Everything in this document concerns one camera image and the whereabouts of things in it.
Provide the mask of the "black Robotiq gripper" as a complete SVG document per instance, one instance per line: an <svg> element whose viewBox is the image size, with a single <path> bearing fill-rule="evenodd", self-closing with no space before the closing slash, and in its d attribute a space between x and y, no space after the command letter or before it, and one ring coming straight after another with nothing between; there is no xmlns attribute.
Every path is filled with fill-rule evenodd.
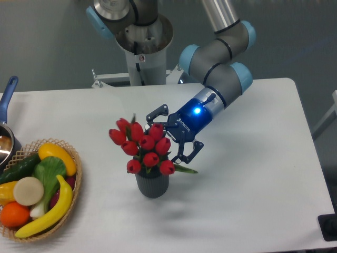
<svg viewBox="0 0 337 253"><path fill-rule="evenodd" d="M163 104L146 116L145 131L147 132L157 117L169 115L164 128L173 137L174 142L179 143L177 154L171 159L173 163L189 164L203 149L204 143L194 139L213 119L211 111L206 107L208 103L210 100L202 102L192 98L170 115L167 104ZM185 151L187 145L192 146L189 152Z"/></svg>

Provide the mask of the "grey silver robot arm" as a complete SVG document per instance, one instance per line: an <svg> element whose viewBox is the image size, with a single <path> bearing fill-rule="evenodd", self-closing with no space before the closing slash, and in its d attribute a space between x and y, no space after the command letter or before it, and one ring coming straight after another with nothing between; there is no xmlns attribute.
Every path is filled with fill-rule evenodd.
<svg viewBox="0 0 337 253"><path fill-rule="evenodd" d="M254 27L237 16L230 1L203 1L215 39L187 46L179 67L203 89L177 112L163 105L147 116L149 125L163 115L163 127L179 145L174 163L189 163L203 148L196 135L252 84L249 69L233 59L256 40ZM94 1L86 15L104 38L114 38L125 52L132 86L166 83L166 49L173 39L170 21L158 12L157 1Z"/></svg>

